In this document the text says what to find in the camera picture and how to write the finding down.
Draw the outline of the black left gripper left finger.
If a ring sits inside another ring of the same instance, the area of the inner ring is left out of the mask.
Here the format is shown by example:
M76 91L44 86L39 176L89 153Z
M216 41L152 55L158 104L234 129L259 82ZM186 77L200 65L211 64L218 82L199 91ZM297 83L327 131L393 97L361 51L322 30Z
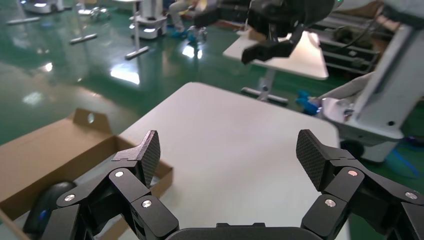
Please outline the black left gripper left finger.
M159 134L149 130L140 145L117 152L106 170L57 199L42 239L93 240L119 215L140 240L178 231L177 218L150 190L160 156Z

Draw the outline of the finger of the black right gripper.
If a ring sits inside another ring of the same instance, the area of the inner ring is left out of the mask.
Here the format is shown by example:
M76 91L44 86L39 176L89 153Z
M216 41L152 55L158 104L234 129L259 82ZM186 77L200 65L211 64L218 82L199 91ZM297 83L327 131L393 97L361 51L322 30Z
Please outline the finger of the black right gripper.
M250 1L207 1L196 7L194 26L201 28L219 21L244 24L248 18Z
M298 24L294 27L290 38L278 41L277 25L268 25L268 39L253 46L245 48L242 52L241 62L246 65L254 60L266 62L272 58L288 58L300 42L305 25Z

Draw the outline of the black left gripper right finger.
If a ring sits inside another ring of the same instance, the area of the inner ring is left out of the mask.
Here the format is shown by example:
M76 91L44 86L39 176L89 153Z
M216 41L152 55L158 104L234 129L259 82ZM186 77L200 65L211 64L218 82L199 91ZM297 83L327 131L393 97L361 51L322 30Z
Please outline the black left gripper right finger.
M308 129L299 131L296 157L320 192L301 227L333 240L349 215L363 218L387 240L424 237L424 197L364 167L349 151L322 144Z

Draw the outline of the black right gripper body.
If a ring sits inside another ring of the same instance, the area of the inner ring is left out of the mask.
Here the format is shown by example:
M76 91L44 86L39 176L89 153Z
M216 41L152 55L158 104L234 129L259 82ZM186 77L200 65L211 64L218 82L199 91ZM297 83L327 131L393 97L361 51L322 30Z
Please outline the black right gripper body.
M334 0L253 0L248 25L267 35L269 25L279 37L293 33L298 25L310 26L326 18L336 7Z

